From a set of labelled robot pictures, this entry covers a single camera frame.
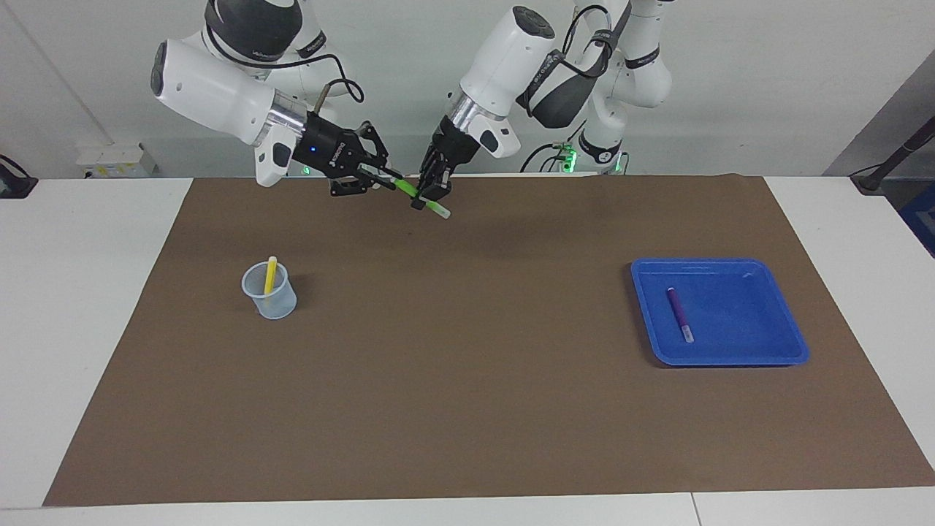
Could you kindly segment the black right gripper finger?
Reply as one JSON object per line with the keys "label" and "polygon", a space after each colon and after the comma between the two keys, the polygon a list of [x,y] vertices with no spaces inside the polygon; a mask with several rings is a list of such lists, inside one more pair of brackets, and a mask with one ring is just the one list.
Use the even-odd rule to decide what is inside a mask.
{"label": "black right gripper finger", "polygon": [[395,184],[395,180],[403,178],[403,174],[391,166],[389,161],[389,151],[381,139],[373,123],[361,123],[358,127],[358,137],[361,141],[372,143],[374,152],[364,149],[364,160],[362,164],[368,166],[372,171],[370,177],[377,184]]}
{"label": "black right gripper finger", "polygon": [[381,181],[369,175],[348,175],[332,180],[332,196],[347,197],[354,194],[365,194]]}

